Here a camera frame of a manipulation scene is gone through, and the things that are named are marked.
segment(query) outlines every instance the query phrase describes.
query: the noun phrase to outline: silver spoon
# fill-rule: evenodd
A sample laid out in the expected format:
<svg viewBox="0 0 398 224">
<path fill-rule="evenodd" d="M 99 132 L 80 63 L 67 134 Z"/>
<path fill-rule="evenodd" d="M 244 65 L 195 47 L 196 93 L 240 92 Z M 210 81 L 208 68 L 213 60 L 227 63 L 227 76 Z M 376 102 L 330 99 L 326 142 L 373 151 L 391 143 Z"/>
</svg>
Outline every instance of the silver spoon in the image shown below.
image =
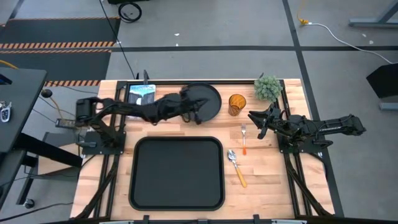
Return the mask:
<svg viewBox="0 0 398 224">
<path fill-rule="evenodd" d="M 229 161 L 233 162 L 233 164 L 235 166 L 236 172 L 238 173 L 238 177 L 241 180 L 242 186 L 243 187 L 247 187 L 248 185 L 247 185 L 246 181 L 244 181 L 244 179 L 243 179 L 242 172 L 239 169 L 238 165 L 236 165 L 236 154 L 235 154 L 235 152 L 232 151 L 231 149 L 228 149 L 227 155 L 228 155 Z"/>
</svg>

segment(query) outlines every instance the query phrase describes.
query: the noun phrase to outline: wheel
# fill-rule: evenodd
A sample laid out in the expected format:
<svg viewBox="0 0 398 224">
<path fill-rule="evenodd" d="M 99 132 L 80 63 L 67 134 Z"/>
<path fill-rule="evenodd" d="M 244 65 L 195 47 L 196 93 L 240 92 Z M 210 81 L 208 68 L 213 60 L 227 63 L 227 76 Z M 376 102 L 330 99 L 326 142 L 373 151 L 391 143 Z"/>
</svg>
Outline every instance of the wheel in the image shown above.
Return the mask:
<svg viewBox="0 0 398 224">
<path fill-rule="evenodd" d="M 33 208 L 35 206 L 35 201 L 33 201 L 32 199 L 26 199 L 24 206 L 27 209 Z"/>
<path fill-rule="evenodd" d="M 127 8 L 130 8 L 130 10 L 131 10 L 131 8 L 133 8 L 133 10 L 135 9 L 134 10 L 135 13 L 131 12 L 131 13 L 127 14 L 125 12 L 122 12 L 122 8 L 125 6 L 132 6 L 132 7 L 127 7 Z M 127 23 L 136 22 L 142 16 L 142 9 L 141 9 L 141 7 L 139 7 L 138 4 L 136 4 L 134 2 L 124 2 L 119 6 L 119 16 L 120 16 L 120 18 L 122 18 L 122 20 L 124 22 L 127 22 Z"/>
</svg>

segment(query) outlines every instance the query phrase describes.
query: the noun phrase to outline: wooden table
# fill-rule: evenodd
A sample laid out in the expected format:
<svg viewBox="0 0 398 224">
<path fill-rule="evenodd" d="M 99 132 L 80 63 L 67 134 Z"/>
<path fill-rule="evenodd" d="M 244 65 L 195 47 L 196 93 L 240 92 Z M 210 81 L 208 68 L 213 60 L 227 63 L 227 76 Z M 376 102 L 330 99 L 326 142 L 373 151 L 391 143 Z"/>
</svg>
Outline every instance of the wooden table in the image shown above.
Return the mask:
<svg viewBox="0 0 398 224">
<path fill-rule="evenodd" d="M 292 114 L 310 117 L 301 81 L 299 79 L 284 81 Z M 114 98 L 116 83 L 116 80 L 102 81 L 98 96 Z M 157 85 L 155 98 L 158 99 L 171 92 L 177 93 L 181 87 L 181 85 Z M 223 101 L 221 111 L 214 119 L 199 126 L 184 123 L 179 117 L 161 121 L 157 126 L 126 119 L 126 148 L 119 161 L 112 220 L 142 220 L 144 215 L 150 215 L 151 220 L 252 219 L 254 214 L 259 214 L 261 219 L 294 217 L 284 157 L 279 152 L 276 135 L 268 131 L 263 140 L 257 139 L 259 130 L 247 116 L 249 110 L 264 111 L 269 103 L 255 99 L 253 85 L 224 84 L 214 85 L 214 87 L 219 91 Z M 228 114 L 228 98 L 234 93 L 242 94 L 247 100 L 246 107 L 236 117 Z M 105 117 L 104 120 L 109 122 L 110 118 Z M 248 154 L 246 156 L 242 155 L 241 123 L 246 123 L 247 129 Z M 214 136 L 218 138 L 224 148 L 226 197 L 223 206 L 214 212 L 154 212 L 133 209 L 128 199 L 133 150 L 136 142 L 145 136 Z M 248 183 L 247 188 L 241 186 L 233 164 L 228 161 L 227 149 L 234 149 L 237 152 L 238 165 Z M 322 163 L 308 154 L 302 154 L 301 159 L 309 190 L 326 210 L 333 213 Z M 71 217 L 78 215 L 96 192 L 102 161 L 103 156 L 98 155 L 81 170 Z M 303 200 L 297 186 L 296 189 L 300 211 L 303 214 Z M 107 197 L 108 193 L 105 192 L 100 216 L 105 214 Z"/>
</svg>

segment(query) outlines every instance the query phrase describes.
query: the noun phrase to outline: green plant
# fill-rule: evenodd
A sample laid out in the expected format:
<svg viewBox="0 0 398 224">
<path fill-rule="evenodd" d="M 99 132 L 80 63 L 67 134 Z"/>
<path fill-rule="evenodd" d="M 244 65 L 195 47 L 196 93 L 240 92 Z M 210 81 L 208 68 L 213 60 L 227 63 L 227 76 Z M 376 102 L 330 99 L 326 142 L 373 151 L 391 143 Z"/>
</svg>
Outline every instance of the green plant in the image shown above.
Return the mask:
<svg viewBox="0 0 398 224">
<path fill-rule="evenodd" d="M 254 95 L 259 100 L 267 100 L 273 103 L 280 96 L 282 89 L 275 77 L 263 76 L 262 74 L 259 79 L 254 81 Z"/>
</svg>

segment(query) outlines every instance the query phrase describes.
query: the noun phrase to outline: orange glass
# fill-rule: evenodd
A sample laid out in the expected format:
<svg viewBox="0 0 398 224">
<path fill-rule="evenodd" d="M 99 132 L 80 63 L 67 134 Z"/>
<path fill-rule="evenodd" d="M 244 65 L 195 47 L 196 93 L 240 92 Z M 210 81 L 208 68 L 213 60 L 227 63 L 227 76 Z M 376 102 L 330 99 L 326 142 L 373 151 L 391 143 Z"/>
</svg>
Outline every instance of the orange glass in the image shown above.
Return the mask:
<svg viewBox="0 0 398 224">
<path fill-rule="evenodd" d="M 229 98 L 228 103 L 229 103 L 228 113 L 231 116 L 237 116 L 246 106 L 246 99 L 240 94 L 233 94 Z"/>
</svg>

